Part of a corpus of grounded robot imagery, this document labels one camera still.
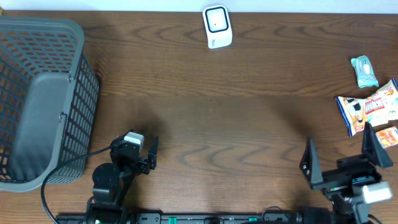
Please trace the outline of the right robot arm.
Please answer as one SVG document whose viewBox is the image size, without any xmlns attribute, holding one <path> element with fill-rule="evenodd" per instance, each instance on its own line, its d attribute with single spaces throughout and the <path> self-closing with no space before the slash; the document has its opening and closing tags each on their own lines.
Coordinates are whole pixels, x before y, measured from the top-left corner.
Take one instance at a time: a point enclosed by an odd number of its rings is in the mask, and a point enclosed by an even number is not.
<svg viewBox="0 0 398 224">
<path fill-rule="evenodd" d="M 391 186 L 377 168 L 392 167 L 393 161 L 377 140 L 370 123 L 365 123 L 361 153 L 336 161 L 336 169 L 322 171 L 313 140 L 308 138 L 300 170 L 312 190 L 319 190 L 333 206 L 308 208 L 302 223 L 370 223 L 379 220 L 370 214 L 371 206 L 393 197 Z"/>
</svg>

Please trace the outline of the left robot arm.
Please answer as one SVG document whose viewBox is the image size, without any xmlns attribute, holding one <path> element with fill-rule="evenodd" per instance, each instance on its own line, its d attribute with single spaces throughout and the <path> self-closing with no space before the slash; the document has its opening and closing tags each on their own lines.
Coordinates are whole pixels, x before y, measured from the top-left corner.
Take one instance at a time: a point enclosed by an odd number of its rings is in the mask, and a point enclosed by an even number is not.
<svg viewBox="0 0 398 224">
<path fill-rule="evenodd" d="M 127 224 L 135 223 L 136 218 L 124 206 L 124 200 L 133 180 L 141 174 L 149 174 L 157 165 L 159 138 L 141 158 L 140 145 L 123 138 L 117 138 L 110 145 L 112 162 L 98 166 L 92 175 L 93 203 L 83 219 L 83 224 Z"/>
</svg>

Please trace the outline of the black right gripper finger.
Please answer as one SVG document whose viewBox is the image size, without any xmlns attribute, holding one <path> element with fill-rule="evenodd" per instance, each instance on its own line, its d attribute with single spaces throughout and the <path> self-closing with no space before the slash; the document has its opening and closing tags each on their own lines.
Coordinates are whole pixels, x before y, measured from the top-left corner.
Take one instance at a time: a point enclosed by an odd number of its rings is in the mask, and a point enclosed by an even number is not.
<svg viewBox="0 0 398 224">
<path fill-rule="evenodd" d="M 307 139 L 305 151 L 300 161 L 299 167 L 309 186 L 314 186 L 323 182 L 317 149 L 313 139 L 311 138 Z"/>
<path fill-rule="evenodd" d="M 370 123 L 366 122 L 363 131 L 362 154 L 369 162 L 382 169 L 392 167 L 393 161 L 377 139 Z"/>
</svg>

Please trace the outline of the light teal snack packet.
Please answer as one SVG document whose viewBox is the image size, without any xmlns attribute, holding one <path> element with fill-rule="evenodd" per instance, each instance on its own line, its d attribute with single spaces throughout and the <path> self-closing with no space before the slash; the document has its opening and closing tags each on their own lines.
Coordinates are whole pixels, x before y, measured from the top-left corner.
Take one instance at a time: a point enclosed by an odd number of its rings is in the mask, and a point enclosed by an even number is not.
<svg viewBox="0 0 398 224">
<path fill-rule="evenodd" d="M 367 56 L 362 55 L 357 58 L 352 58 L 351 65 L 354 68 L 357 84 L 360 88 L 379 86 L 379 82 Z"/>
</svg>

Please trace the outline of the orange tissue box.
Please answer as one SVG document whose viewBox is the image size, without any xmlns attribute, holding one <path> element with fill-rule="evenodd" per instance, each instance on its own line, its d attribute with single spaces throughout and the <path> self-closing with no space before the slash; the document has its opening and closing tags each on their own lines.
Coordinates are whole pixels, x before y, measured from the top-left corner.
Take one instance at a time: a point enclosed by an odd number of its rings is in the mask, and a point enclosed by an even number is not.
<svg viewBox="0 0 398 224">
<path fill-rule="evenodd" d="M 398 144 L 398 134 L 395 126 L 378 131 L 376 136 L 384 149 Z"/>
</svg>

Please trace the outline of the yellow snack bag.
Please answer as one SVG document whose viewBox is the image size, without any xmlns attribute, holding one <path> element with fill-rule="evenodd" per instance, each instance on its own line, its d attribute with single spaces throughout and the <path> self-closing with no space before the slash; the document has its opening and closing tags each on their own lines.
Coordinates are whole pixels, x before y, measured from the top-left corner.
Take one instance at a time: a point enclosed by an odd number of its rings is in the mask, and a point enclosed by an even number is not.
<svg viewBox="0 0 398 224">
<path fill-rule="evenodd" d="M 397 120 L 397 80 L 393 78 L 367 98 L 335 98 L 340 115 L 348 129 L 348 136 L 364 130 L 365 123 L 372 126 Z"/>
</svg>

